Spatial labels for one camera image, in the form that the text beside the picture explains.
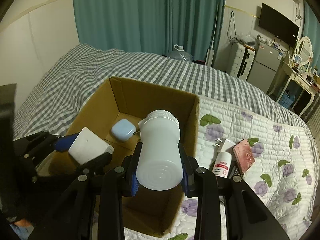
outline teal curtain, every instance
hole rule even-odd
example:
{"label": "teal curtain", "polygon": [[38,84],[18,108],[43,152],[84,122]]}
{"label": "teal curtain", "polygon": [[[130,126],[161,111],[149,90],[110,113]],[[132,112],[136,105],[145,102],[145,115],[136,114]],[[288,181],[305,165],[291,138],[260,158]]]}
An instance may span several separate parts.
{"label": "teal curtain", "polygon": [[168,54],[183,45],[195,60],[210,46],[219,3],[217,49],[225,0],[73,0],[79,41],[98,49]]}
{"label": "teal curtain", "polygon": [[166,0],[166,51],[183,45],[195,60],[205,60],[218,8],[213,48],[218,48],[225,0]]}
{"label": "teal curtain", "polygon": [[317,66],[320,73],[320,23],[306,1],[304,1],[304,27],[303,36],[311,40],[313,50],[312,70]]}

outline blue rounded square object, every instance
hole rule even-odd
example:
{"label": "blue rounded square object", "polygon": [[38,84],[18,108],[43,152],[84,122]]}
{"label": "blue rounded square object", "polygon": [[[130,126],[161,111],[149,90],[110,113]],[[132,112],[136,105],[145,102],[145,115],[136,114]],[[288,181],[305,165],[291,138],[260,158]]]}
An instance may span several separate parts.
{"label": "blue rounded square object", "polygon": [[114,137],[122,142],[129,140],[135,131],[136,127],[127,119],[121,119],[111,128]]}

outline blue basket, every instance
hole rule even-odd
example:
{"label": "blue basket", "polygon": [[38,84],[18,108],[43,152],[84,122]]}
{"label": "blue basket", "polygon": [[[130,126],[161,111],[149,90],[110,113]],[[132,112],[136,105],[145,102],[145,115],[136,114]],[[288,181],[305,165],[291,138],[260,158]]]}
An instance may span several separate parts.
{"label": "blue basket", "polygon": [[279,104],[285,108],[289,108],[294,102],[294,95],[290,95],[290,98],[284,92],[281,99],[279,100]]}

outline wall-mounted television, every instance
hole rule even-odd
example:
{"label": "wall-mounted television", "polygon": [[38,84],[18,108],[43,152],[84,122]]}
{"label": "wall-mounted television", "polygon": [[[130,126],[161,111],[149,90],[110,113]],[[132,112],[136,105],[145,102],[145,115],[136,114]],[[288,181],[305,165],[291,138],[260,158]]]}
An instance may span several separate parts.
{"label": "wall-mounted television", "polygon": [[299,27],[265,3],[262,4],[259,27],[272,33],[290,47],[295,47]]}

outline table leg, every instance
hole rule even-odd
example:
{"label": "table leg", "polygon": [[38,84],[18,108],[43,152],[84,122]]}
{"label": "table leg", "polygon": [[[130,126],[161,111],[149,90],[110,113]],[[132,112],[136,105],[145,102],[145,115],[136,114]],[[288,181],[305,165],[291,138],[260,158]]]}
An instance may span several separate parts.
{"label": "table leg", "polygon": [[268,96],[272,95],[272,94],[273,94],[273,92],[275,91],[275,89],[276,89],[276,87],[277,87],[277,85],[278,85],[278,83],[279,83],[281,73],[282,73],[282,71],[281,71],[281,70],[280,70],[280,71],[278,71],[278,73],[276,73],[276,75],[277,75],[276,81],[275,81],[275,83],[274,83],[274,85],[273,85],[272,90],[268,93]]}
{"label": "table leg", "polygon": [[283,93],[284,93],[284,92],[285,92],[285,90],[287,89],[287,86],[289,85],[290,80],[291,80],[291,75],[290,75],[290,77],[289,77],[289,79],[288,79],[287,83],[285,84],[285,86],[284,86],[284,88],[283,88],[283,90],[282,90],[282,92],[281,92],[280,96],[278,97],[278,99],[277,99],[277,101],[276,101],[277,103],[279,102],[279,100],[281,99],[281,97],[282,97]]}
{"label": "table leg", "polygon": [[313,102],[313,98],[315,97],[315,95],[311,96],[309,103],[306,105],[306,107],[301,111],[301,113],[299,114],[299,117],[302,116],[302,114],[304,113],[304,111],[306,111],[309,106],[311,106],[312,102]]}
{"label": "table leg", "polygon": [[300,98],[301,98],[301,96],[302,96],[303,92],[304,92],[304,90],[302,89],[302,91],[301,91],[301,93],[300,93],[300,95],[299,95],[298,99],[296,100],[296,102],[294,103],[294,105],[293,105],[293,107],[292,107],[292,108],[294,108],[294,107],[296,106],[296,104],[297,104],[297,103],[298,103],[298,101],[300,100]]}

